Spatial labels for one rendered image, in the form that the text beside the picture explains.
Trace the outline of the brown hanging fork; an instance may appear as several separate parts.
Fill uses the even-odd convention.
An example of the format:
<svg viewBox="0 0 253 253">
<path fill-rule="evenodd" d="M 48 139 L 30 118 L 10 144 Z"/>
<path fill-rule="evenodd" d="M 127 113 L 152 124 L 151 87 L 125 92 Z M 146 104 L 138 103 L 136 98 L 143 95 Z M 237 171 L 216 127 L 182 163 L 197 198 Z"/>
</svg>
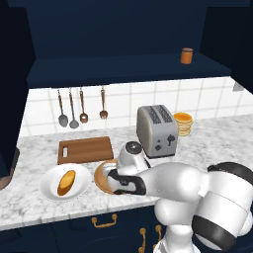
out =
<svg viewBox="0 0 253 253">
<path fill-rule="evenodd" d="M 105 89 L 103 86 L 101 89 L 101 99 L 102 99 L 102 111 L 100 112 L 100 118 L 105 120 L 108 117 L 108 112 L 105 110 Z"/>
</svg>

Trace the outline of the orange brown round plate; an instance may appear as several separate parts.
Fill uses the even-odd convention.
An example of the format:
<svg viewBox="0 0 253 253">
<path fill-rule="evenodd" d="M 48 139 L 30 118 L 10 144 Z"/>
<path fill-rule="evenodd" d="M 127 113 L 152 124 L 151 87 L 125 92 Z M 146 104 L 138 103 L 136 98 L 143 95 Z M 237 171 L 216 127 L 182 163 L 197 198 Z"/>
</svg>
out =
<svg viewBox="0 0 253 253">
<path fill-rule="evenodd" d="M 113 192 L 111 191 L 111 189 L 110 189 L 110 187 L 107 183 L 107 177 L 103 175 L 103 166 L 104 165 L 110 165 L 110 164 L 116 165 L 117 160 L 112 159 L 112 160 L 107 160 L 107 161 L 104 161 L 103 163 L 101 163 L 97 167 L 97 169 L 94 173 L 94 182 L 100 190 L 102 190 L 105 193 L 108 193 L 108 194 L 112 195 Z"/>
</svg>

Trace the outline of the grey two-slot toaster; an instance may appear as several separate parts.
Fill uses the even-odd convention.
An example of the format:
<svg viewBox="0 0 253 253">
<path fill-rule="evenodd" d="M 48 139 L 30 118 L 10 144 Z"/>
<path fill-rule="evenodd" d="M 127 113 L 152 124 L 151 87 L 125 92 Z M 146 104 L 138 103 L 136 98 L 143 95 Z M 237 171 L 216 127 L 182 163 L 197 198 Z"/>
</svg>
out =
<svg viewBox="0 0 253 253">
<path fill-rule="evenodd" d="M 164 105 L 142 106 L 137 110 L 136 134 L 148 158 L 176 153 L 178 126 Z"/>
</svg>

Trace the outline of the grey hanging spoon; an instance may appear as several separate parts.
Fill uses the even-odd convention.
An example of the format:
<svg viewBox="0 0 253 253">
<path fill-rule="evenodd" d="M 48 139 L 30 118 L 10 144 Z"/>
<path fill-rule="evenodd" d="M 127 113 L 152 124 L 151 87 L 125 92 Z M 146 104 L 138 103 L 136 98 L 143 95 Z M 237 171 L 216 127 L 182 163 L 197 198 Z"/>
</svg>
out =
<svg viewBox="0 0 253 253">
<path fill-rule="evenodd" d="M 59 107 L 60 107 L 60 111 L 61 111 L 61 114 L 58 117 L 58 122 L 62 127 L 67 127 L 68 117 L 67 117 L 67 115 L 65 115 L 63 113 L 62 100 L 61 100 L 61 95 L 60 94 L 58 95 L 58 102 L 59 102 Z"/>
<path fill-rule="evenodd" d="M 69 101 L 70 101 L 70 107 L 71 107 L 71 114 L 74 114 L 74 106 L 73 106 L 73 98 L 72 93 L 69 93 Z M 72 116 L 72 121 L 70 122 L 69 126 L 73 129 L 76 129 L 79 127 L 79 123 L 76 121 L 75 116 Z"/>
</svg>

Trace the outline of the navy cupboard door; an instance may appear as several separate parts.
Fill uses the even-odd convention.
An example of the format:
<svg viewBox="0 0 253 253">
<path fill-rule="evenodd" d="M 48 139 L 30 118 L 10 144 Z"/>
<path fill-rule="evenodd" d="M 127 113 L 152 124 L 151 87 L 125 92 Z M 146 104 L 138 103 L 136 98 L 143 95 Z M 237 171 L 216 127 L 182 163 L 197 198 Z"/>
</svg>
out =
<svg viewBox="0 0 253 253">
<path fill-rule="evenodd" d="M 58 253 L 49 224 L 0 231 L 0 253 Z"/>
</svg>

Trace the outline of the white round plate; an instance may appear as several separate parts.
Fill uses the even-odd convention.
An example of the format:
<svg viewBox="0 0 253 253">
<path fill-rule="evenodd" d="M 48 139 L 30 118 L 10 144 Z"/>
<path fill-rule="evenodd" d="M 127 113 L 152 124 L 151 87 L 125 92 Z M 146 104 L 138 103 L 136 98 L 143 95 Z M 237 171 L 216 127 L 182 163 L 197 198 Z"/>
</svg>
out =
<svg viewBox="0 0 253 253">
<path fill-rule="evenodd" d="M 75 179 L 71 189 L 63 196 L 57 193 L 59 182 L 69 170 L 75 171 Z M 89 170 L 75 163 L 61 164 L 48 170 L 41 178 L 39 189 L 42 195 L 54 202 L 67 202 L 84 194 L 90 187 L 92 176 Z"/>
</svg>

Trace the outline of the navy cabinet door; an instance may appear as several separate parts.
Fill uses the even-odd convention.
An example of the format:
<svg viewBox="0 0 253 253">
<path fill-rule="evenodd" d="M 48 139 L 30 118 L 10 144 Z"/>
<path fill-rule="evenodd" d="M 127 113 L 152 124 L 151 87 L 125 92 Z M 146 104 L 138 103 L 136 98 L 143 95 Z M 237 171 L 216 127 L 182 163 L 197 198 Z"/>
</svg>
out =
<svg viewBox="0 0 253 253">
<path fill-rule="evenodd" d="M 253 94 L 253 0 L 210 0 L 201 53 Z"/>
<path fill-rule="evenodd" d="M 35 62 L 27 11 L 0 0 L 0 178 L 18 158 L 17 140 L 29 93 L 27 76 Z"/>
</svg>

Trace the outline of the golden brown bread roll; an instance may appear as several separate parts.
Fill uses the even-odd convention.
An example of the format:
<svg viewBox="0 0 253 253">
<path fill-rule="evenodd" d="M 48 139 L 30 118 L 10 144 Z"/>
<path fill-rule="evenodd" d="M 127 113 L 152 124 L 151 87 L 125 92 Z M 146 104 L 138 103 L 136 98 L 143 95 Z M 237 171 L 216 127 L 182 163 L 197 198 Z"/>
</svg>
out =
<svg viewBox="0 0 253 253">
<path fill-rule="evenodd" d="M 57 193 L 60 196 L 64 196 L 70 191 L 75 181 L 75 176 L 76 172 L 74 170 L 69 170 L 62 176 L 57 187 Z"/>
</svg>

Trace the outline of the navy open wall cabinet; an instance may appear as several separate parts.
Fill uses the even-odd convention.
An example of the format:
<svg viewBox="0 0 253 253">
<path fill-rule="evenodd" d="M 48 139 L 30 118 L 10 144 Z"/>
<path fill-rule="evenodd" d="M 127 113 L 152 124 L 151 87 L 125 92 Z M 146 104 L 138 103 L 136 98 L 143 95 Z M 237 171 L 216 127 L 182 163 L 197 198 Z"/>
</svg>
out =
<svg viewBox="0 0 253 253">
<path fill-rule="evenodd" d="M 32 88 L 227 76 L 201 53 L 206 0 L 27 0 Z M 180 62 L 184 47 L 191 64 Z"/>
</svg>

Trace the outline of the stack of yellow bowls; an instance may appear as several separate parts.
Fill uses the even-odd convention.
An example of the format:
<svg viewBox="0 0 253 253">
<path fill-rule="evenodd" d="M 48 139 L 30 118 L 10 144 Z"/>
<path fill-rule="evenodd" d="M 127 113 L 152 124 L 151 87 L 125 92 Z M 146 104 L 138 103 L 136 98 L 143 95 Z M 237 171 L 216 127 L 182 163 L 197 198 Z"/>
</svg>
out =
<svg viewBox="0 0 253 253">
<path fill-rule="evenodd" d="M 180 136 L 188 135 L 192 130 L 193 118 L 187 113 L 176 113 L 174 120 L 178 126 L 178 134 Z"/>
</svg>

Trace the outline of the brown hanging ladle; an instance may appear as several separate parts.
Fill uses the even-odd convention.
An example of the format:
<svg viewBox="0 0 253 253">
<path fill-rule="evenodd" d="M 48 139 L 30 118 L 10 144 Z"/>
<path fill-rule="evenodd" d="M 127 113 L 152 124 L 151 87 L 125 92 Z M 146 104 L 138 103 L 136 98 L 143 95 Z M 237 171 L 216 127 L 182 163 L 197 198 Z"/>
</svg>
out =
<svg viewBox="0 0 253 253">
<path fill-rule="evenodd" d="M 80 88 L 79 95 L 80 95 L 80 102 L 81 102 L 81 109 L 82 109 L 82 113 L 80 114 L 80 122 L 82 124 L 86 124 L 88 123 L 88 115 L 84 112 L 84 96 L 83 96 L 82 88 Z"/>
</svg>

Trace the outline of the navy drawer front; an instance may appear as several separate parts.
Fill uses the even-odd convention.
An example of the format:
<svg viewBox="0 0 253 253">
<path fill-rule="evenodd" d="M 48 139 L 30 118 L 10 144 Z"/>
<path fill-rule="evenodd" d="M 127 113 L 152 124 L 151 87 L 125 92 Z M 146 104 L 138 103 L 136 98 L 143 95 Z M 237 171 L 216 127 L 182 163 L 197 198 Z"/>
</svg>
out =
<svg viewBox="0 0 253 253">
<path fill-rule="evenodd" d="M 93 216 L 98 224 L 112 222 L 113 213 L 118 215 L 114 226 L 95 228 L 91 222 Z M 59 253 L 138 253 L 142 227 L 146 229 L 146 244 L 149 245 L 152 215 L 151 207 L 113 211 L 54 222 L 52 229 Z"/>
</svg>

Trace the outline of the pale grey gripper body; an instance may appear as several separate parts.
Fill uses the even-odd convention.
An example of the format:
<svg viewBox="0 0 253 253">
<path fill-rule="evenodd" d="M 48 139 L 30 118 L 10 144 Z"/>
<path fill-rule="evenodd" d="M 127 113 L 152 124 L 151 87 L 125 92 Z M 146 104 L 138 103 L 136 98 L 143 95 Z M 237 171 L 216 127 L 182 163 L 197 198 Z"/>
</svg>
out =
<svg viewBox="0 0 253 253">
<path fill-rule="evenodd" d="M 114 179 L 119 179 L 119 174 L 117 170 L 116 163 L 105 163 L 102 165 L 102 175 L 104 177 L 112 177 Z"/>
</svg>

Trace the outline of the brown wooden cutting board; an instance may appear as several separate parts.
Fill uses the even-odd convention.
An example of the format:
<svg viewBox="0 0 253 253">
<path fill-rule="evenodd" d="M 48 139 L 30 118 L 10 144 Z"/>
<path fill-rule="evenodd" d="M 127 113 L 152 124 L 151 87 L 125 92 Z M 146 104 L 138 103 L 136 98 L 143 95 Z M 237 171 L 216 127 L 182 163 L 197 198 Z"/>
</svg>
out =
<svg viewBox="0 0 253 253">
<path fill-rule="evenodd" d="M 65 140 L 59 143 L 58 164 L 88 163 L 114 158 L 108 136 Z"/>
</svg>

